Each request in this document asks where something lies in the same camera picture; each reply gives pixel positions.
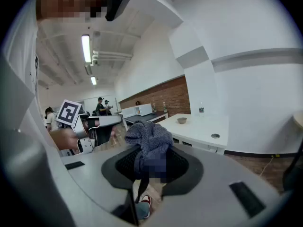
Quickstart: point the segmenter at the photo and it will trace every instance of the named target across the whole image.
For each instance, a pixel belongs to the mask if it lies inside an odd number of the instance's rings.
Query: gray knit cloth
[[[134,172],[137,179],[143,174],[156,174],[155,177],[166,173],[166,151],[174,141],[172,135],[164,127],[152,122],[138,120],[127,131],[125,141],[129,144],[138,144],[141,151],[134,161]]]

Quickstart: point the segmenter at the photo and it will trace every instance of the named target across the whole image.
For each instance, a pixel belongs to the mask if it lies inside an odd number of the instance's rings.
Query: person wearing cap
[[[103,98],[98,98],[98,104],[96,107],[96,114],[99,116],[106,116],[107,115],[107,109],[102,104]]]
[[[108,105],[109,101],[105,100],[105,108],[107,109],[107,114],[109,116],[112,116],[112,113],[110,112],[110,109],[113,108],[113,106]]]

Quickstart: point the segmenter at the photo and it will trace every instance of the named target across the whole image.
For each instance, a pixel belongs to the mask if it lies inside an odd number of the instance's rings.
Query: brown floor
[[[116,127],[116,136],[112,137],[109,142],[95,148],[96,151],[103,151],[111,148],[116,148],[125,145],[124,137],[125,137],[126,130],[123,124],[119,124]],[[253,173],[260,175],[265,166],[271,160],[270,158],[256,158],[256,157],[240,157],[240,156],[233,156],[233,155],[226,155],[246,168],[248,168]],[[268,181],[273,187],[277,189],[279,193],[283,193],[283,186],[282,186],[282,176],[283,172],[288,168],[291,161],[293,160],[292,157],[287,158],[274,158],[271,163],[266,167],[264,172],[262,173],[262,178]],[[136,180],[133,184],[133,192],[134,196],[136,197],[138,194],[140,180]],[[163,184],[157,183],[151,179],[150,184],[147,187],[147,190],[142,195],[150,195],[152,198],[151,204],[151,213],[154,212],[159,204],[161,203],[161,191],[162,191]]]

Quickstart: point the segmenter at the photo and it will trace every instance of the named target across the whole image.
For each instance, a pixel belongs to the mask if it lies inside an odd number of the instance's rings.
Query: bottle
[[[200,117],[204,117],[204,107],[203,104],[201,103],[201,105],[199,106],[199,116]]]
[[[167,113],[167,108],[166,108],[165,103],[163,103],[163,111],[164,111],[165,113]]]

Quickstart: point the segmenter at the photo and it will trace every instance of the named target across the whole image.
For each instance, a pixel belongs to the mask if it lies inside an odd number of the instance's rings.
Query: metal drain hole
[[[214,139],[217,139],[217,138],[220,137],[220,135],[219,135],[219,134],[212,134],[212,137],[213,137]]]

